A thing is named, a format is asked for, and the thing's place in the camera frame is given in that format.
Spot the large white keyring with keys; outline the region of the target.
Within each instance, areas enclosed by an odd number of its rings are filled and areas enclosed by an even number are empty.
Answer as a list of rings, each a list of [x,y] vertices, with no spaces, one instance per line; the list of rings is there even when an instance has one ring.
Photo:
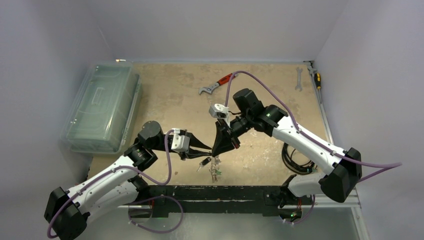
[[[211,158],[209,172],[211,175],[212,183],[217,183],[218,177],[222,175],[222,172],[220,171],[220,163],[221,160],[218,155]]]

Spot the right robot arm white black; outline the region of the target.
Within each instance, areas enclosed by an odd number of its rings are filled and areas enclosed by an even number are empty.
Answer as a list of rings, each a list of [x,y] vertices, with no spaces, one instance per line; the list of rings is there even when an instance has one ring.
[[[216,103],[209,108],[209,114],[217,119],[213,157],[238,149],[239,136],[254,129],[293,147],[320,169],[315,173],[289,176],[280,187],[282,205],[316,194],[324,194],[338,203],[346,200],[362,177],[359,151],[354,148],[345,151],[324,141],[295,123],[280,107],[264,106],[248,88],[236,92],[233,100],[240,111],[233,120],[230,120],[228,107]]]

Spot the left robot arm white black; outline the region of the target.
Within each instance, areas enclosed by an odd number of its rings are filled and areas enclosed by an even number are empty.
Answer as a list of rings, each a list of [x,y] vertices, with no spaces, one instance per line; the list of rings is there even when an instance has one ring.
[[[177,153],[181,160],[211,155],[211,147],[186,129],[173,128],[164,133],[157,121],[147,121],[134,143],[106,169],[69,189],[57,187],[49,194],[44,212],[47,237],[74,240],[90,221],[111,208],[146,203],[149,191],[144,179],[165,186],[172,176],[171,165],[164,182],[144,173],[158,159],[154,151],[164,151],[168,162],[170,153]]]

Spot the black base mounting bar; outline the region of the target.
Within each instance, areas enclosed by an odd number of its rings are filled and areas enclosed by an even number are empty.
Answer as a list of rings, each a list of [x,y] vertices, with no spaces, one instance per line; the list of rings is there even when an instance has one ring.
[[[129,204],[152,208],[154,218],[180,212],[275,217],[289,216],[298,206],[310,206],[312,202],[312,197],[289,196],[279,185],[151,185]]]

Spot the silver open end wrench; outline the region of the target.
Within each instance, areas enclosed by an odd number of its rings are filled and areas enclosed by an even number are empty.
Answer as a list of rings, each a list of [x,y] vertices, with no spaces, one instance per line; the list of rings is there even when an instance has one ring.
[[[295,86],[295,90],[301,92],[303,90],[302,88],[302,81],[301,81],[301,75],[302,75],[302,71],[303,69],[300,67],[296,68],[296,72],[297,72],[297,80],[296,80],[296,86]]]

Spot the clear plastic storage box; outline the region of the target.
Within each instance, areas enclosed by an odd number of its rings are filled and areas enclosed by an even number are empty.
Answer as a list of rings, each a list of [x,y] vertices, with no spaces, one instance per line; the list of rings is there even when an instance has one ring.
[[[73,101],[61,140],[76,153],[119,153],[129,138],[141,92],[140,74],[132,63],[92,65]]]

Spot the yellow black screwdriver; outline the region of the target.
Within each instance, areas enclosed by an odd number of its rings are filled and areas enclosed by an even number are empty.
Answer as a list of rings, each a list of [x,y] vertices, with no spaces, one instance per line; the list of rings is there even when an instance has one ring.
[[[314,74],[314,83],[316,89],[319,91],[321,89],[321,75],[318,72]]]

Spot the red handled adjustable wrench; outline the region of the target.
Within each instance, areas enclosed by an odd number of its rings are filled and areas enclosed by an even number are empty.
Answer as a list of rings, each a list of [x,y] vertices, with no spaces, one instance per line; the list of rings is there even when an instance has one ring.
[[[211,95],[216,88],[228,83],[232,76],[233,74],[230,73],[208,87],[200,87],[198,90],[198,94],[201,95],[202,93],[206,93]]]

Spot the aluminium frame rail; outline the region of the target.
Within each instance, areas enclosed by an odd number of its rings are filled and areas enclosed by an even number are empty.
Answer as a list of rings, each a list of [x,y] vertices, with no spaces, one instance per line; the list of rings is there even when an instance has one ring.
[[[323,101],[322,101],[322,91],[317,90],[314,82],[315,73],[319,73],[318,70],[314,67],[313,61],[304,61],[303,62],[308,71],[308,75],[313,83],[314,91],[316,94],[318,106],[320,108],[322,120],[325,126],[325,134],[328,141],[327,146],[335,150],[333,136],[329,127],[328,119],[325,113]],[[362,177],[362,166],[355,162],[340,159],[340,162],[333,164],[335,170],[333,170],[328,175],[325,175],[321,183],[321,189],[323,193],[330,198],[331,200],[337,203],[343,203],[350,196],[352,192],[355,191],[356,184]]]

